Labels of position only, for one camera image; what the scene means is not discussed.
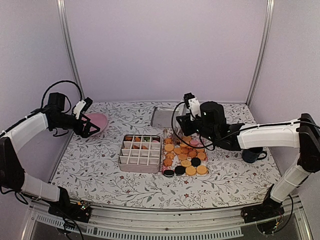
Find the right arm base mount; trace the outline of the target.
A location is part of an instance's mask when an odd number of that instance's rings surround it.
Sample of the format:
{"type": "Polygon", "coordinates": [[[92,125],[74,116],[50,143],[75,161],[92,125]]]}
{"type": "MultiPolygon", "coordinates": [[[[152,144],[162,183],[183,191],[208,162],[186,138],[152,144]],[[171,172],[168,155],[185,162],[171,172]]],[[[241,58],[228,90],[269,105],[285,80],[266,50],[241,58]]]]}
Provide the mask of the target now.
{"type": "Polygon", "coordinates": [[[260,204],[243,207],[240,215],[245,223],[252,223],[273,217],[280,217],[284,213],[282,203],[267,199],[260,204]]]}

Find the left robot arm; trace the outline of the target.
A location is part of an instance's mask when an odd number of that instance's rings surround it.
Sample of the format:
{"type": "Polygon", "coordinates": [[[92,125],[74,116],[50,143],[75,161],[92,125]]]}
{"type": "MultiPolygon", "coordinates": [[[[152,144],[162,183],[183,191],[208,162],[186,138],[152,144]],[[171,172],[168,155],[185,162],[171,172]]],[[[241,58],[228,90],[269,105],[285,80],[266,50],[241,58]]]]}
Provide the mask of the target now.
{"type": "Polygon", "coordinates": [[[80,98],[71,112],[65,110],[67,97],[59,92],[49,94],[46,104],[15,123],[0,135],[0,187],[7,192],[21,194],[33,200],[44,201],[63,217],[74,212],[85,212],[82,202],[73,203],[68,191],[32,176],[23,167],[20,157],[46,131],[65,130],[81,138],[88,138],[101,129],[86,115],[92,105],[89,97],[80,98]]]}

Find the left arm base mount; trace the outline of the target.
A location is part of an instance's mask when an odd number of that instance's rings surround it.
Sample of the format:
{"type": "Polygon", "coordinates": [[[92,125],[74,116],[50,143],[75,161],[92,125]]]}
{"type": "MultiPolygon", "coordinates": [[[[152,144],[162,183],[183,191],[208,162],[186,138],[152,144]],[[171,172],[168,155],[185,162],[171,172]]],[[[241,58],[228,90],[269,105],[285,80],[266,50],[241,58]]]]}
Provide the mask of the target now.
{"type": "Polygon", "coordinates": [[[59,202],[47,202],[49,204],[48,213],[61,218],[67,218],[77,222],[88,223],[91,217],[92,208],[78,205],[77,203],[62,204],[59,202]]]}

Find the metal serving tongs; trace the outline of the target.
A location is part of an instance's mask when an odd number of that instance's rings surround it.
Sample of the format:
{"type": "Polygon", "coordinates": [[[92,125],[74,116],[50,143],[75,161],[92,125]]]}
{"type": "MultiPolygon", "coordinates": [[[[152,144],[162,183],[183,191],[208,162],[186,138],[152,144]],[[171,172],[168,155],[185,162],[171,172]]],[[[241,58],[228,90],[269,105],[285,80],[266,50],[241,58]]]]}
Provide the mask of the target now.
{"type": "Polygon", "coordinates": [[[171,130],[172,130],[172,142],[174,145],[180,144],[180,139],[183,138],[184,133],[181,129],[180,124],[177,121],[177,117],[182,116],[186,113],[185,103],[180,102],[174,108],[172,116],[171,116],[171,130]]]}

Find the pink divided cookie tin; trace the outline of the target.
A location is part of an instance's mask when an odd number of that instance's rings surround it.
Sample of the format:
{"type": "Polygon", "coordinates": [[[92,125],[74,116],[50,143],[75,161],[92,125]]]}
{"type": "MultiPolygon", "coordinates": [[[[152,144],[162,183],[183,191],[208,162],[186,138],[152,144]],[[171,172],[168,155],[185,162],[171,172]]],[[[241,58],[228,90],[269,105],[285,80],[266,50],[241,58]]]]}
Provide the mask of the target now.
{"type": "Polygon", "coordinates": [[[155,174],[160,171],[162,143],[159,135],[126,134],[121,143],[118,156],[118,166],[123,172],[155,174]],[[125,141],[125,137],[132,137],[132,141],[125,141]],[[144,137],[150,137],[150,141],[144,141],[144,137]],[[133,149],[132,146],[140,146],[140,149],[133,149]]]}

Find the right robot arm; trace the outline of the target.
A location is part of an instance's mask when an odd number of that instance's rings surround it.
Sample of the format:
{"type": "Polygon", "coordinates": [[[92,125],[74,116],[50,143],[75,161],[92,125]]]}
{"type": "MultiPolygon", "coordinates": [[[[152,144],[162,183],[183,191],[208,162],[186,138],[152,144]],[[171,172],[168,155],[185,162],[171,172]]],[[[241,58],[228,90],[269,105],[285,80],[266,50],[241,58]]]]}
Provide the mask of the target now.
{"type": "Polygon", "coordinates": [[[245,151],[261,147],[291,147],[299,155],[284,176],[267,191],[263,202],[244,207],[244,217],[260,214],[269,218],[280,212],[285,198],[299,187],[310,174],[320,170],[320,127],[308,113],[286,122],[267,124],[228,124],[224,108],[214,101],[197,103],[195,98],[184,102],[188,113],[172,115],[185,136],[198,134],[209,140],[210,145],[228,151],[245,151]]]}

